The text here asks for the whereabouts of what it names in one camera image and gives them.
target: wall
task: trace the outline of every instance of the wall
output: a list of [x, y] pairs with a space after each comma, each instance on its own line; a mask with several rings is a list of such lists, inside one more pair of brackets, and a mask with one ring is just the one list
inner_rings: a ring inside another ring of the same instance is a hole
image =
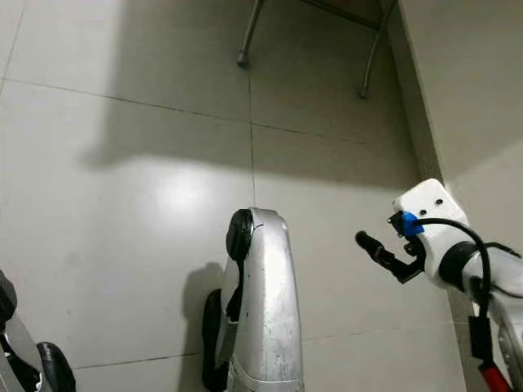
[[[485, 239], [521, 249], [523, 2], [401, 0], [399, 13], [391, 43], [423, 175], [444, 178]], [[467, 387], [480, 390], [469, 308], [449, 298]]]

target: black cable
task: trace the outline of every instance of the black cable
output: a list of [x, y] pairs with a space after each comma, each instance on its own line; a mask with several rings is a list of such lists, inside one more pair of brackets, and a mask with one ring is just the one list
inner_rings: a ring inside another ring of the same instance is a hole
[[468, 234], [476, 243], [478, 251], [481, 255], [481, 266], [483, 269], [483, 283], [481, 284], [481, 295], [478, 299], [480, 306], [480, 318], [487, 319], [489, 311], [489, 299], [490, 299], [490, 258], [489, 253], [487, 252], [487, 247], [481, 239], [481, 237], [470, 227], [464, 225], [463, 223], [457, 222], [451, 219], [444, 218], [425, 218], [417, 219], [414, 222], [415, 225], [448, 225], [456, 229], [460, 229], [464, 233]]

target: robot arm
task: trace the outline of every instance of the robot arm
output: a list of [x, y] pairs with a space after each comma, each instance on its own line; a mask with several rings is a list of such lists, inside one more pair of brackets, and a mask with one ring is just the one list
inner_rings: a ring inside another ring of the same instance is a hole
[[405, 250], [416, 260], [398, 261], [365, 232], [356, 242], [401, 283], [424, 271], [438, 287], [453, 286], [480, 306], [480, 315], [469, 319], [472, 355], [490, 390], [510, 390], [492, 359], [487, 309], [499, 326], [499, 345], [513, 390], [523, 392], [523, 262], [519, 254], [498, 243], [483, 243], [468, 228], [465, 212], [437, 180], [426, 180], [393, 203], [396, 212], [388, 221], [408, 243]]

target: white floor tile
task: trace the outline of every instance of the white floor tile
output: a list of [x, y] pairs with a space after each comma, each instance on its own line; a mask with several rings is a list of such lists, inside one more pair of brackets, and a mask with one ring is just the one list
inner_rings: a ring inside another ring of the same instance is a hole
[[24, 2], [25, 0], [0, 0], [0, 78], [6, 72]]
[[253, 135], [257, 205], [288, 222], [304, 338], [451, 319], [444, 290], [422, 275], [402, 286], [354, 240], [365, 229], [412, 260], [387, 224], [391, 201], [418, 181], [406, 146], [389, 150], [263, 128]]
[[29, 0], [8, 76], [245, 120], [247, 15], [230, 0]]
[[309, 391], [464, 392], [452, 325], [304, 342]]
[[251, 50], [253, 121], [350, 140], [406, 138], [386, 39], [369, 98], [356, 95], [372, 39], [371, 30], [303, 2], [267, 2]]
[[75, 367], [199, 352], [247, 125], [6, 82], [0, 260], [35, 340]]
[[191, 355], [75, 371], [78, 392], [207, 392], [201, 356]]

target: metal chair leg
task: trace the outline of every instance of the metal chair leg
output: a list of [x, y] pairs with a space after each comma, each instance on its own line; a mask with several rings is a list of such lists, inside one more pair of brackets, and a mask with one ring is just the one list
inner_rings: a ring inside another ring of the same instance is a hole
[[367, 97], [369, 92], [369, 83], [370, 83], [370, 73], [373, 67], [374, 54], [376, 53], [376, 48], [378, 47], [378, 42], [383, 33], [387, 30], [389, 20], [391, 19], [392, 11], [394, 6], [398, 3], [398, 0], [391, 0], [385, 14], [383, 14], [382, 23], [379, 25], [379, 29], [374, 35], [373, 45], [370, 48], [369, 56], [367, 57], [367, 64], [365, 66], [365, 72], [363, 79], [361, 81], [360, 89], [358, 90], [358, 96], [363, 100]]
[[253, 12], [251, 13], [251, 19], [248, 22], [247, 32], [245, 33], [244, 44], [239, 51], [238, 59], [236, 63], [242, 67], [248, 67], [248, 49], [251, 46], [251, 41], [253, 40], [254, 29], [256, 28], [258, 22], [258, 16], [260, 16], [260, 11], [262, 10], [263, 3], [265, 0], [256, 0], [254, 3]]

